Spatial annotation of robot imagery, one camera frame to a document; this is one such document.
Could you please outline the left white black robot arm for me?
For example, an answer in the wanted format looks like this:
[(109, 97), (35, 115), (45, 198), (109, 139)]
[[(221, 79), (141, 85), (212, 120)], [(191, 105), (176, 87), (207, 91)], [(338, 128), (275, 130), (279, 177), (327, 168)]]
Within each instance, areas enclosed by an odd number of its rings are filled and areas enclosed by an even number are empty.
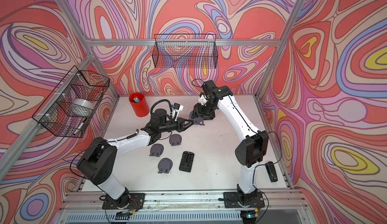
[(78, 161), (77, 169), (106, 193), (105, 200), (111, 200), (114, 208), (128, 208), (133, 201), (130, 192), (112, 173), (116, 157), (155, 144), (164, 132), (183, 132), (193, 126), (193, 120), (178, 116), (182, 110), (182, 105), (171, 104), (167, 99), (157, 101), (145, 127), (119, 138), (95, 138)]

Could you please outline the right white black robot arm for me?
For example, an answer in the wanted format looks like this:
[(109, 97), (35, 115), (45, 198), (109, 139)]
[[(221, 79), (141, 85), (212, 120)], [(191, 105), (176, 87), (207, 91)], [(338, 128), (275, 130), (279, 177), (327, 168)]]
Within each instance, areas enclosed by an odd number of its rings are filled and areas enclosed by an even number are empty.
[(255, 167), (266, 155), (269, 142), (268, 133), (260, 131), (238, 105), (233, 92), (228, 86), (218, 87), (210, 80), (203, 82), (199, 102), (194, 106), (191, 119), (198, 121), (213, 120), (215, 111), (220, 110), (234, 128), (240, 144), (235, 155), (241, 164), (240, 181), (237, 184), (236, 199), (225, 199), (240, 206), (250, 206), (259, 200), (258, 190), (254, 187)]

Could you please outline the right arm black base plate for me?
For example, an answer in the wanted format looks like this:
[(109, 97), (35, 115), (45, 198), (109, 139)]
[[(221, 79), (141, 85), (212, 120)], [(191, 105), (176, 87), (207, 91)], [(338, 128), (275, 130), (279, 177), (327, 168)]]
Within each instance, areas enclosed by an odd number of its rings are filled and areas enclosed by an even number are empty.
[(244, 194), (243, 192), (224, 192), (222, 199), (226, 208), (261, 209), (266, 206), (262, 193), (257, 190), (250, 194)]

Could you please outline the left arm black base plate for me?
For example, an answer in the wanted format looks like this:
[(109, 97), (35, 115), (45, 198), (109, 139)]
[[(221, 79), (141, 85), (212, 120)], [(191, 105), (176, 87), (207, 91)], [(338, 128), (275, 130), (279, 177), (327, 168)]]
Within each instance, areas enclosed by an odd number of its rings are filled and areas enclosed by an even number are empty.
[(109, 195), (100, 196), (99, 200), (103, 202), (102, 208), (105, 210), (138, 211), (144, 206), (145, 196), (145, 193), (124, 193), (117, 200)]

